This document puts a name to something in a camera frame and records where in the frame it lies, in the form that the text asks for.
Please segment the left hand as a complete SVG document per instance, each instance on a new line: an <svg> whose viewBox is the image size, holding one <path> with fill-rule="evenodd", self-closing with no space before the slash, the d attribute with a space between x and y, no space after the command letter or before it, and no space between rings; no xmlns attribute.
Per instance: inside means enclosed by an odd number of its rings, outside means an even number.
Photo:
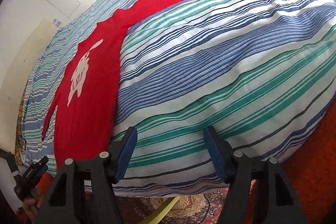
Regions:
<svg viewBox="0 0 336 224"><path fill-rule="evenodd" d="M35 213L34 210L40 209L45 200L45 194L41 189L37 189L36 194L38 196L37 200L33 197L27 197L23 201L23 209L29 217L31 223L34 223L37 220L37 213Z"/></svg>

